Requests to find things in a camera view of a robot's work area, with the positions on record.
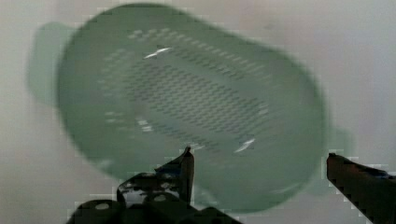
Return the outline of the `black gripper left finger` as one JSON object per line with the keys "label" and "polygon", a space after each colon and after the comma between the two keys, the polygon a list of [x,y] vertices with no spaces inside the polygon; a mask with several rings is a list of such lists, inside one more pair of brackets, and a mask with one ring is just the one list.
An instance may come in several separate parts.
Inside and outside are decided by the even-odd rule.
{"label": "black gripper left finger", "polygon": [[155,168],[157,174],[174,175],[178,178],[179,198],[186,202],[191,202],[192,185],[194,179],[194,157],[191,147],[186,146],[183,153],[166,164]]}

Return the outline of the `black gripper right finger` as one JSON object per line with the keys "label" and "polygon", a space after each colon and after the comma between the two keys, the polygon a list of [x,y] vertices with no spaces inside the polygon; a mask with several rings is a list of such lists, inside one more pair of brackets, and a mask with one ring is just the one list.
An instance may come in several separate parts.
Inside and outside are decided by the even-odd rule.
{"label": "black gripper right finger", "polygon": [[395,224],[396,182],[387,172],[330,153],[328,180],[373,224]]}

